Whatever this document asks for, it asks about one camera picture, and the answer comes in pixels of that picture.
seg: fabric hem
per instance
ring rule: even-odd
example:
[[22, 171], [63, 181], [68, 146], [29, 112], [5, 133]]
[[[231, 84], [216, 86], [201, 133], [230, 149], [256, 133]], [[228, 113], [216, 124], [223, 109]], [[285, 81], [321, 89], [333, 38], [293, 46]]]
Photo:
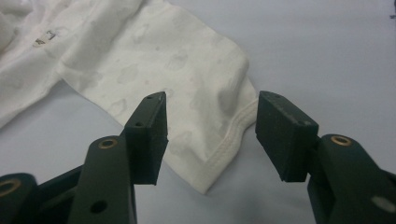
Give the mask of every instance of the fabric hem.
[[245, 129], [256, 121], [258, 99], [250, 103], [236, 117], [223, 141], [198, 172], [191, 185], [202, 194], [206, 194], [212, 184], [221, 175], [238, 152]]

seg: screw hole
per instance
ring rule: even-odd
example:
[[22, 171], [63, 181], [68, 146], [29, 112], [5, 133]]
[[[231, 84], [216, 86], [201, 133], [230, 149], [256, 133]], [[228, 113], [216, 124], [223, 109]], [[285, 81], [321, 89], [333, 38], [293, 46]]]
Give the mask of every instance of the screw hole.
[[332, 136], [331, 139], [335, 144], [337, 144], [339, 146], [349, 147], [350, 145], [352, 145], [352, 141], [350, 141], [349, 138], [346, 138], [344, 136], [335, 135], [335, 136]]
[[13, 192], [21, 185], [21, 181], [19, 179], [9, 179], [0, 183], [0, 197], [6, 196], [9, 193]]
[[98, 201], [91, 205], [91, 213], [99, 214], [107, 209], [106, 201]]
[[99, 143], [99, 148], [101, 149], [111, 148], [114, 147], [117, 143], [118, 143], [117, 140], [114, 138], [105, 139]]

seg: cloth fold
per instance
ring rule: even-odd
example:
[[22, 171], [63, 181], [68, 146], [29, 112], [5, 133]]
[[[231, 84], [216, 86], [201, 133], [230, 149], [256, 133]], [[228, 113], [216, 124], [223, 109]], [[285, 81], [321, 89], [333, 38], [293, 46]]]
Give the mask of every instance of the cloth fold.
[[0, 58], [0, 127], [59, 80], [122, 125], [144, 96], [165, 91], [170, 142], [164, 159], [205, 193], [255, 121], [245, 53], [160, 0], [31, 4], [39, 16], [34, 10], [25, 16], [16, 28], [24, 36], [8, 41]]

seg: white cloth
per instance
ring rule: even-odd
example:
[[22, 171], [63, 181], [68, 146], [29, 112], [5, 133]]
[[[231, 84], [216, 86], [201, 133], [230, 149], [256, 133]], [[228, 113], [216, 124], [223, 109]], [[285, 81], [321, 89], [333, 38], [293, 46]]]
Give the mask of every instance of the white cloth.
[[[7, 6], [0, 10], [0, 127], [60, 80], [120, 124], [144, 96], [166, 91], [164, 159], [205, 193], [255, 120], [246, 55], [180, 7], [160, 0], [0, 6]], [[9, 21], [4, 11], [15, 16]]]

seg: white towel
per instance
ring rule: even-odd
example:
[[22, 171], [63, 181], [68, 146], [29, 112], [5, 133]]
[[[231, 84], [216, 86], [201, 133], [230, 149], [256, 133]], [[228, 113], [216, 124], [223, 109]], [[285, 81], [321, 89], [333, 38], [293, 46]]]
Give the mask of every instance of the white towel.
[[0, 10], [0, 127], [60, 80], [120, 124], [144, 96], [166, 91], [164, 159], [205, 193], [255, 120], [247, 56], [180, 7], [161, 0], [2, 5], [15, 16], [8, 21]]

